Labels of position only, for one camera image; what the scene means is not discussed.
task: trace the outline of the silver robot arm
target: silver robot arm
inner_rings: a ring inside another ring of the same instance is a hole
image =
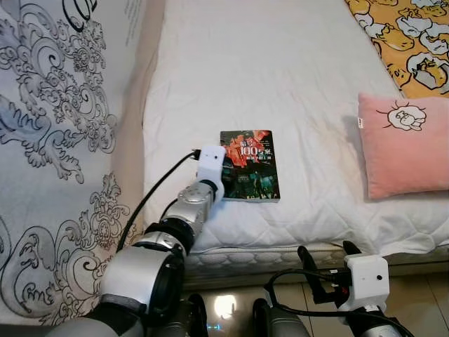
[[[224,194],[225,149],[204,147],[196,180],[177,196],[159,223],[109,262],[100,284],[100,303],[86,316],[61,324],[47,336],[144,336],[163,324],[180,302],[184,262],[214,204]]]

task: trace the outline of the floor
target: floor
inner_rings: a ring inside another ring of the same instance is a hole
[[[307,284],[278,286],[279,302],[301,310],[333,311],[333,304],[315,305]],[[200,292],[206,302],[209,337],[252,336],[251,313],[262,287]],[[449,336],[449,276],[445,274],[392,277],[387,316],[396,317],[416,337]],[[353,336],[334,317],[302,317],[312,337]]]

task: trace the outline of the book cover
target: book cover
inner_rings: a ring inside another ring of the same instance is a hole
[[[222,131],[220,144],[226,149],[222,173],[225,200],[279,201],[271,131]]]

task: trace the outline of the white bedsheet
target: white bedsheet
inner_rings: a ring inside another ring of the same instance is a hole
[[[222,202],[194,251],[350,239],[390,254],[447,243],[447,192],[367,200],[359,91],[400,96],[343,0],[168,0],[145,110],[145,190],[192,148],[218,145],[221,130],[268,128],[280,202]],[[160,187],[148,223],[195,168]]]

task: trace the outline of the pink pillow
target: pink pillow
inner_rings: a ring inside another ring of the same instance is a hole
[[[371,199],[449,190],[449,99],[358,96]]]

